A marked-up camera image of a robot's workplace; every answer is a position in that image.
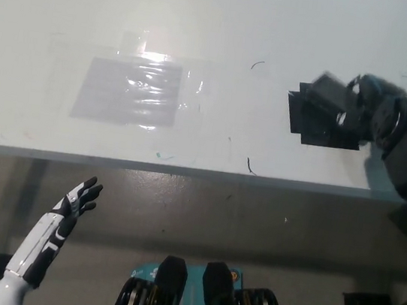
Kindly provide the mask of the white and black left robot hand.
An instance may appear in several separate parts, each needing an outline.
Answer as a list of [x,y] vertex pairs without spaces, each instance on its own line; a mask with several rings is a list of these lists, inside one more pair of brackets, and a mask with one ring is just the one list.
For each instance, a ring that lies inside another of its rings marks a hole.
[[65,194],[33,226],[5,270],[38,288],[79,217],[96,207],[95,200],[102,189],[93,177]]

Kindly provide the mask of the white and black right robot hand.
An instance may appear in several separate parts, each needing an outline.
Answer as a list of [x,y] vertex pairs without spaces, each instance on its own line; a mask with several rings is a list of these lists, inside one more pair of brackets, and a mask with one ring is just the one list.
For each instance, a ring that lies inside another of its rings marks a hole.
[[337,126],[384,150],[399,142],[407,131],[407,92],[373,74],[355,77],[346,88],[351,99],[336,116]]

